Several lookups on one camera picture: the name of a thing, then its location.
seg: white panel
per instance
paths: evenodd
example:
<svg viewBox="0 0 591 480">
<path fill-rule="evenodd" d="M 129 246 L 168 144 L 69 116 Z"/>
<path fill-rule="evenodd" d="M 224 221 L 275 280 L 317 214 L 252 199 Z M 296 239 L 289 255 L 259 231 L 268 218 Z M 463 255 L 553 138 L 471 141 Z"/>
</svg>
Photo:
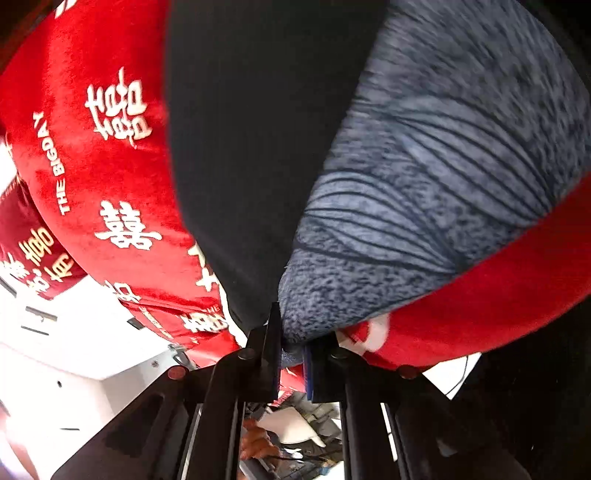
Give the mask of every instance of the white panel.
<svg viewBox="0 0 591 480">
<path fill-rule="evenodd" d="M 49 367 L 2 344 L 0 398 L 41 480 L 49 480 L 113 418 L 99 381 Z"/>
</svg>

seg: metal bolt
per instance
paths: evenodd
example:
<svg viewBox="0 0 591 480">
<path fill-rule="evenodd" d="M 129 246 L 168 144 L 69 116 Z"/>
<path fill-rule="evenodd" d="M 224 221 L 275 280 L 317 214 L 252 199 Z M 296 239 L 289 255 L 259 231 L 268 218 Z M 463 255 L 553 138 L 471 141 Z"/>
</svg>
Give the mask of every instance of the metal bolt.
<svg viewBox="0 0 591 480">
<path fill-rule="evenodd" d="M 335 360 L 345 360 L 349 357 L 349 351 L 344 348 L 335 348 L 330 356 Z"/>
<path fill-rule="evenodd" d="M 243 348 L 238 352 L 240 360 L 252 360 L 256 357 L 256 352 L 252 348 Z"/>
</svg>

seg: red bag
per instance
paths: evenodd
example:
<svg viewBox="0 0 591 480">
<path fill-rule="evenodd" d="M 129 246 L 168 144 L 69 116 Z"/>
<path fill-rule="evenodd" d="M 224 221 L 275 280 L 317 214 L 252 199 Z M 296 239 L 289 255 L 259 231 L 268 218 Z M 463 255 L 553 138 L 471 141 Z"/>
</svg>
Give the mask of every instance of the red bag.
<svg viewBox="0 0 591 480">
<path fill-rule="evenodd" d="M 0 196 L 0 263 L 46 300 L 86 276 L 43 221 L 19 177 Z"/>
</svg>

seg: gray knit fabric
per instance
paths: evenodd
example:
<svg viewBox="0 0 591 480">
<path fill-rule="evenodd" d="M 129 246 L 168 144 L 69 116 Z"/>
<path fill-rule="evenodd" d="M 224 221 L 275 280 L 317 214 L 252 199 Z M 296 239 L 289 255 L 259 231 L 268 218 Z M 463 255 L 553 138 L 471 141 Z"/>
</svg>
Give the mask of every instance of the gray knit fabric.
<svg viewBox="0 0 591 480">
<path fill-rule="evenodd" d="M 590 168 L 589 94 L 515 0 L 392 0 L 280 284 L 300 343 L 452 281 Z"/>
</svg>

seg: black fabric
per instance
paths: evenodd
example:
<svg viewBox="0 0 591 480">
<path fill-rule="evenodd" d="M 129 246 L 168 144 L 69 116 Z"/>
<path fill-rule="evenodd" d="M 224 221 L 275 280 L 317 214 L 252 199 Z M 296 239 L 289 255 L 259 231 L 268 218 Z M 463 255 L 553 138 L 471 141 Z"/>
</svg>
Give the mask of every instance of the black fabric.
<svg viewBox="0 0 591 480">
<path fill-rule="evenodd" d="M 166 95 L 184 221 L 245 330 L 263 324 L 384 0 L 178 0 Z"/>
</svg>

